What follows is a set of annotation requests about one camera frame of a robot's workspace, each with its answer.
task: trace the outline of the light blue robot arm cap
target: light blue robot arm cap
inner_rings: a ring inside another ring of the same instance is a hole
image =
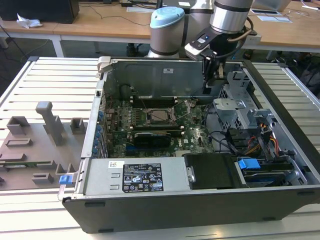
[[[185,16],[185,11],[176,6],[158,8],[151,15],[150,28],[161,29],[170,26]]]

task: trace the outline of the motherboard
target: motherboard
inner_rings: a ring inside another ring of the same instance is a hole
[[[103,142],[109,158],[181,157],[213,152],[204,126],[206,105],[194,99],[109,100]]]

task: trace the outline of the warning label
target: warning label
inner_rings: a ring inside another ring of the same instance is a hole
[[[125,193],[163,191],[160,163],[124,164],[122,191]]]

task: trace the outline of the computer monitor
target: computer monitor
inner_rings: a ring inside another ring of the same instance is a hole
[[[291,0],[254,0],[252,8],[282,12],[290,2]]]

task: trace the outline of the desk leg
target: desk leg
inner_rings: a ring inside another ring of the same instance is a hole
[[[53,47],[54,47],[54,50],[55,50],[55,54],[58,58],[64,58],[65,55],[64,55],[64,50],[62,49],[62,46],[61,46],[61,39],[51,39],[52,43],[53,43]]]
[[[96,54],[99,54],[100,53],[100,49],[99,49],[99,42],[98,41],[94,41],[93,42],[93,45],[94,45],[94,51]]]
[[[0,37],[0,46],[3,48],[3,49],[7,49],[8,48],[8,44],[6,42],[6,38],[5,37]]]

